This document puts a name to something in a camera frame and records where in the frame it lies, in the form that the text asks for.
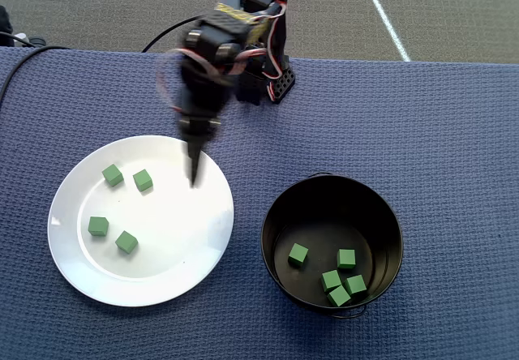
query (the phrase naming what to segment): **green cube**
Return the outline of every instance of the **green cube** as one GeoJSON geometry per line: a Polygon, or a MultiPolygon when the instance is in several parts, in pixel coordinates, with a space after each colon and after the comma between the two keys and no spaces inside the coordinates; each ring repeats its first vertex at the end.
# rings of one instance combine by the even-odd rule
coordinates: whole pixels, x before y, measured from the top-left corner
{"type": "Polygon", "coordinates": [[[91,216],[88,222],[88,232],[92,236],[104,237],[108,232],[108,220],[103,216],[91,216]]]}
{"type": "Polygon", "coordinates": [[[340,249],[337,252],[337,268],[353,268],[355,266],[355,251],[340,249]]]}
{"type": "Polygon", "coordinates": [[[345,280],[344,286],[348,290],[350,295],[361,293],[362,291],[366,291],[366,284],[364,283],[364,279],[362,275],[357,275],[353,277],[349,277],[345,280]]]}
{"type": "Polygon", "coordinates": [[[339,272],[337,270],[325,272],[321,277],[321,283],[323,284],[324,292],[327,293],[336,289],[341,285],[341,278],[339,277],[339,272]]]}
{"type": "Polygon", "coordinates": [[[346,302],[348,302],[351,297],[346,292],[343,286],[339,286],[336,289],[334,289],[330,294],[327,295],[328,300],[335,306],[339,307],[344,305],[346,302]]]}
{"type": "Polygon", "coordinates": [[[119,168],[117,168],[115,164],[112,164],[110,167],[105,169],[103,171],[103,176],[111,186],[116,186],[124,179],[121,171],[119,171],[119,168]]]}
{"type": "Polygon", "coordinates": [[[133,180],[135,180],[135,184],[139,191],[147,190],[149,187],[153,186],[152,178],[149,176],[148,171],[143,169],[137,174],[133,175],[133,180]]]}
{"type": "Polygon", "coordinates": [[[131,251],[134,250],[139,242],[137,241],[137,238],[133,237],[127,231],[124,231],[121,233],[118,239],[115,240],[115,243],[126,253],[131,253],[131,251]]]}
{"type": "Polygon", "coordinates": [[[296,267],[301,267],[307,257],[308,248],[302,245],[294,244],[292,251],[289,254],[289,263],[292,263],[296,267]]]}

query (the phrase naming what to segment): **black bucket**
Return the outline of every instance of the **black bucket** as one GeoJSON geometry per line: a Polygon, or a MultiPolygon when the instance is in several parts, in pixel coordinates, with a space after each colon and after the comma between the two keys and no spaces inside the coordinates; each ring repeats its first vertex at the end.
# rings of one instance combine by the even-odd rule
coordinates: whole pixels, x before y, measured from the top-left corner
{"type": "Polygon", "coordinates": [[[265,265],[299,306],[341,319],[358,317],[397,277],[403,254],[400,226],[389,205],[368,186],[342,176],[316,175],[291,186],[268,210],[261,231],[265,265]],[[308,248],[300,269],[288,264],[295,243],[308,248]],[[339,270],[341,279],[362,275],[367,291],[333,307],[320,278],[337,269],[339,249],[355,249],[356,259],[354,268],[339,270]],[[358,307],[362,309],[356,314],[337,314],[358,307]]]}

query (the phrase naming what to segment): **table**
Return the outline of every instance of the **table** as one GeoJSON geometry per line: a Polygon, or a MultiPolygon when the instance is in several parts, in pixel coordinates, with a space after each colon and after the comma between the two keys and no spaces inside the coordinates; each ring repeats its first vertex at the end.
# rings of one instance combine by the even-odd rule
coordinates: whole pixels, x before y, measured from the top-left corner
{"type": "MultiPolygon", "coordinates": [[[[0,49],[3,80],[26,49],[0,49]]],[[[50,50],[0,109],[0,357],[515,358],[519,352],[519,66],[294,59],[283,102],[231,101],[207,153],[234,196],[214,271],[157,306],[107,306],[54,266],[49,206],[69,170],[130,135],[177,136],[155,54],[50,50]],[[376,190],[404,259],[361,318],[291,303],[260,230],[273,200],[328,171],[376,190]]],[[[177,87],[178,68],[170,67],[177,87]]]]}

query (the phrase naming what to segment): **robotic arm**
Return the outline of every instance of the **robotic arm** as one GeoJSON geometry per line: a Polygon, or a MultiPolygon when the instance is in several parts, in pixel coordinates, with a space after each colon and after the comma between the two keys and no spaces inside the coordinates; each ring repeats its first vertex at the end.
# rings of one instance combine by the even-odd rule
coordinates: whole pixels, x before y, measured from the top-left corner
{"type": "Polygon", "coordinates": [[[278,104],[295,76],[284,55],[287,0],[221,0],[183,40],[179,127],[195,184],[199,155],[215,133],[218,114],[234,93],[256,105],[278,104]]]}

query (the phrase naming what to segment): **floor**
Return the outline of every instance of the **floor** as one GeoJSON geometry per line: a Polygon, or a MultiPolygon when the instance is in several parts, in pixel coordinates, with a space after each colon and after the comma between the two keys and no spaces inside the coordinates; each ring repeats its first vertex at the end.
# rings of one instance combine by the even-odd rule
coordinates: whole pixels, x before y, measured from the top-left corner
{"type": "MultiPolygon", "coordinates": [[[[217,0],[0,0],[15,32],[77,49],[140,51],[217,0]]],[[[290,56],[519,62],[519,0],[289,0],[290,56]]],[[[178,33],[153,51],[177,44],[178,33]]]]}

